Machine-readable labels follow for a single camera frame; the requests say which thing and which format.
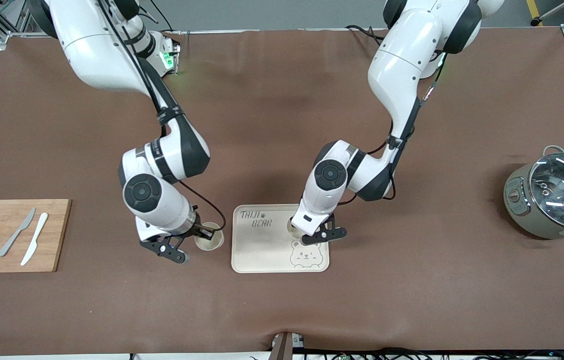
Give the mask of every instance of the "wire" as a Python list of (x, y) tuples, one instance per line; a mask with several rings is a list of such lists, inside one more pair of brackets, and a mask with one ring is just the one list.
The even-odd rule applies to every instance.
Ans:
[(143, 14), (142, 14), (142, 13), (139, 13), (139, 14), (137, 14), (137, 15), (138, 15), (138, 16), (143, 16), (143, 17), (149, 19), (150, 21), (152, 21), (152, 22), (154, 22), (154, 23), (156, 23), (156, 24), (159, 24), (159, 23), (160, 23), (159, 21), (155, 21), (155, 19), (151, 18), (150, 16), (148, 16), (148, 15), (145, 14), (145, 13), (143, 13)]
[(433, 84), (431, 84), (431, 86), (428, 87), (428, 89), (426, 90), (426, 93), (424, 93), (424, 97), (422, 98), (422, 101), (419, 103), (420, 107), (422, 105), (424, 105), (424, 103), (426, 102), (426, 100), (428, 100), (429, 96), (431, 96), (431, 93), (433, 92), (433, 89), (435, 89), (435, 87), (437, 86), (437, 80), (440, 78), (440, 75), (442, 75), (442, 69), (444, 69), (444, 64), (446, 64), (446, 53), (442, 53), (442, 64), (440, 64), (439, 69), (437, 70), (437, 75), (435, 75), (435, 79), (433, 80)]
[(373, 39), (375, 40), (375, 43), (380, 46), (380, 39), (377, 38), (377, 36), (375, 35), (375, 32), (373, 31), (373, 27), (369, 26), (368, 27), (369, 32), (371, 33), (371, 35), (373, 36)]
[(386, 141), (382, 142), (382, 145), (380, 145), (380, 147), (378, 147), (376, 150), (371, 150), (371, 151), (367, 152), (367, 154), (372, 155), (373, 153), (376, 153), (376, 152), (382, 150), (385, 146), (386, 146)]
[[(412, 137), (413, 133), (415, 132), (415, 126), (413, 126), (413, 129), (410, 131), (410, 133), (404, 137), (403, 141), (400, 143), (400, 145), (398, 145), (398, 151), (399, 153), (397, 153), (395, 156), (398, 157), (399, 155), (401, 155), (401, 152), (404, 149), (404, 146), (406, 146), (406, 142), (408, 141), (408, 139), (410, 139), (410, 137)], [(394, 164), (391, 164), (391, 166), (389, 167), (389, 184), (391, 185), (392, 188), (392, 194), (391, 196), (383, 196), (382, 199), (384, 200), (392, 200), (395, 199), (395, 196), (397, 194), (397, 189), (395, 187), (395, 178), (393, 177), (393, 173), (395, 172), (395, 169), (393, 168)]]
[(200, 194), (199, 192), (195, 191), (192, 187), (188, 186), (187, 184), (185, 184), (183, 181), (179, 182), (183, 187), (187, 188), (188, 191), (192, 192), (193, 194), (195, 194), (198, 198), (206, 201), (206, 203), (208, 203), (208, 205), (210, 205), (213, 209), (215, 209), (215, 211), (220, 214), (220, 216), (222, 217), (222, 226), (220, 226), (220, 228), (217, 229), (217, 231), (222, 230), (225, 226), (226, 226), (226, 216), (224, 216), (224, 213), (222, 212), (222, 210), (219, 209), (219, 207), (215, 206), (214, 203), (212, 203), (209, 199), (205, 198), (204, 196), (202, 196), (202, 194)]
[(354, 194), (352, 198), (346, 200), (346, 201), (342, 201), (341, 203), (337, 203), (337, 206), (339, 207), (340, 205), (346, 205), (347, 203), (352, 202), (353, 200), (355, 200), (355, 198), (357, 198), (357, 194)]
[(160, 13), (160, 15), (162, 16), (162, 18), (164, 19), (164, 21), (166, 21), (167, 25), (168, 25), (168, 30), (172, 32), (173, 27), (170, 25), (170, 22), (168, 22), (168, 19), (164, 16), (164, 13), (161, 12), (160, 8), (155, 4), (155, 1), (151, 0), (151, 3), (153, 4), (153, 6), (155, 7), (155, 9)]
[[(128, 55), (128, 57), (131, 59), (131, 63), (133, 63), (133, 65), (135, 66), (135, 69), (137, 70), (137, 72), (140, 75), (140, 78), (142, 78), (142, 82), (144, 82), (144, 85), (146, 86), (147, 91), (149, 92), (149, 96), (151, 97), (151, 100), (153, 102), (153, 105), (155, 106), (155, 109), (157, 110), (157, 112), (161, 111), (161, 107), (160, 107), (160, 103), (158, 103), (157, 97), (155, 96), (155, 92), (153, 91), (153, 87), (151, 86), (151, 83), (149, 82), (147, 76), (146, 76), (146, 72), (144, 72), (144, 70), (142, 69), (142, 67), (140, 66), (140, 64), (137, 61), (137, 52), (135, 51), (135, 46), (133, 44), (131, 44), (131, 48), (133, 49), (133, 53), (131, 53), (130, 50), (128, 50), (128, 47), (124, 44), (124, 39), (122, 38), (122, 35), (119, 34), (119, 31), (117, 31), (117, 28), (115, 27), (112, 19), (110, 18), (108, 11), (110, 10), (110, 2), (108, 2), (108, 0), (97, 0), (97, 3), (99, 4), (99, 6), (102, 9), (102, 13), (104, 14), (104, 17), (106, 18), (106, 21), (108, 22), (108, 25), (112, 28), (115, 36), (117, 36), (117, 40), (120, 42), (119, 46), (124, 48), (124, 51), (126, 51), (126, 54)], [(122, 30), (124, 30), (124, 34), (126, 34), (127, 39), (130, 39), (131, 37), (128, 35), (128, 31), (126, 31), (126, 28), (123, 27), (123, 25), (121, 25)]]
[(372, 32), (372, 30), (369, 28), (369, 30), (371, 31), (367, 31), (365, 29), (362, 29), (361, 27), (357, 26), (357, 25), (349, 25), (348, 27), (346, 26), (345, 29), (356, 29), (356, 30), (360, 30), (362, 32), (362, 34), (366, 35), (367, 37), (371, 37), (374, 38), (375, 41), (379, 41), (379, 40), (384, 40), (384, 36), (376, 36), (375, 33)]

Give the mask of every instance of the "bear illustration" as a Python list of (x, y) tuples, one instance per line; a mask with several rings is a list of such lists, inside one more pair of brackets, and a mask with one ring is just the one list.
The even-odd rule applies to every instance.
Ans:
[(324, 262), (320, 244), (310, 244), (308, 246), (295, 240), (291, 243), (291, 246), (293, 247), (291, 264), (296, 269), (318, 268)]

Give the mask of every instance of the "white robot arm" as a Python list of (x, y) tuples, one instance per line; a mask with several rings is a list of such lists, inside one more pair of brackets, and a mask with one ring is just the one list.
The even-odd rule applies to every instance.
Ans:
[[(501, 5), (502, 0), (480, 2)], [(482, 18), (475, 0), (388, 0), (383, 15), (390, 30), (371, 61), (368, 82), (392, 118), (387, 146), (380, 158), (343, 140), (324, 146), (291, 219), (306, 234), (305, 245), (346, 235), (345, 229), (334, 226), (332, 215), (344, 189), (365, 201), (386, 196), (421, 106), (418, 80), (436, 51), (455, 54), (472, 43)]]
[[(69, 64), (86, 84), (109, 91), (142, 92), (158, 112), (162, 137), (124, 153), (119, 166), (124, 203), (135, 215), (140, 244), (174, 262), (185, 237), (211, 239), (197, 208), (172, 185), (203, 173), (210, 160), (161, 77), (177, 66), (173, 41), (147, 31), (136, 0), (33, 0), (35, 20), (59, 39)], [(170, 244), (171, 237), (178, 243)]]

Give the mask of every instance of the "brown tablecloth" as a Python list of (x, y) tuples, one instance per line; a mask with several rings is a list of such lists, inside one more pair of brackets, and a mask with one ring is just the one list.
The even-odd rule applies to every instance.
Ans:
[[(167, 83), (212, 155), (188, 183), (229, 221), (298, 201), (325, 143), (371, 150), (388, 132), (358, 32), (181, 41)], [(83, 84), (54, 39), (0, 52), (0, 199), (73, 199), (58, 271), (0, 274), (0, 355), (253, 351), (285, 330), (333, 349), (564, 349), (564, 240), (522, 233), (501, 199), (513, 170), (564, 147), (558, 28), (484, 29), (449, 57), (397, 198), (337, 210), (349, 235), (323, 273), (235, 273), (230, 224), (216, 251), (186, 240), (185, 266), (141, 248), (117, 166), (158, 134), (146, 96)]]

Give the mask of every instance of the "pot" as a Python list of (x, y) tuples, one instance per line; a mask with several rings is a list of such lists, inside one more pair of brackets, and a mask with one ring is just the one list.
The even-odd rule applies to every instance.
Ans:
[[(547, 150), (556, 150), (547, 154)], [(542, 158), (506, 180), (504, 203), (513, 220), (546, 239), (564, 238), (564, 149), (549, 145)]]

